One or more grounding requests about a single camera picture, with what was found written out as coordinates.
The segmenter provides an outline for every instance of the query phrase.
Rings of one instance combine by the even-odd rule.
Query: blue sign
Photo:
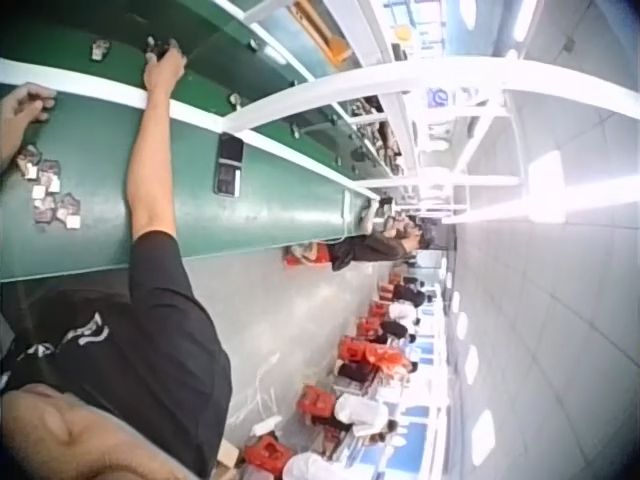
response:
[[[427,90],[427,105],[429,108],[442,108],[449,106],[449,92],[442,88],[429,88]]]

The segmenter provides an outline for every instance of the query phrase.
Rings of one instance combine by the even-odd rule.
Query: black hair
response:
[[[387,420],[387,433],[395,433],[398,431],[398,421],[390,418]]]
[[[429,250],[432,244],[433,244],[433,240],[427,237],[426,232],[423,231],[422,235],[420,235],[420,240],[418,242],[418,250]]]
[[[414,292],[413,301],[411,303],[413,303],[414,307],[418,308],[422,304],[424,304],[426,300],[427,300],[427,294],[418,290],[417,292]]]

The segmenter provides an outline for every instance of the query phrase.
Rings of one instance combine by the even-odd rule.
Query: ceiling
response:
[[[569,37],[575,47],[567,53]],[[546,0],[526,58],[637,90],[637,65],[598,2]],[[525,164],[558,150],[569,186],[638,174],[638,122],[559,98],[516,94],[514,101]],[[517,175],[517,155],[509,121],[497,120],[470,173]],[[471,202],[520,195],[474,188]],[[616,478],[639,450],[638,227],[638,204],[570,214],[560,225],[458,227],[454,289],[468,331],[453,342],[462,421],[450,478]],[[452,314],[453,327],[458,317]],[[479,367],[469,384],[472,347]],[[474,465],[473,430],[485,410],[495,447]]]

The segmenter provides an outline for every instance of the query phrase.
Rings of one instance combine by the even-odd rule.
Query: electronic component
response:
[[[244,142],[229,133],[220,135],[213,191],[225,197],[240,195]]]

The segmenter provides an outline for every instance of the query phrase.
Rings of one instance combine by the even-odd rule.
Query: white shirt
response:
[[[353,425],[356,437],[365,437],[380,433],[389,420],[386,405],[345,393],[336,402],[333,414],[343,423]]]
[[[418,311],[410,303],[395,302],[389,305],[389,318],[401,323],[411,332],[415,330],[413,322],[418,318]]]
[[[291,457],[282,472],[283,480],[347,480],[338,465],[327,462],[313,452],[299,453]]]

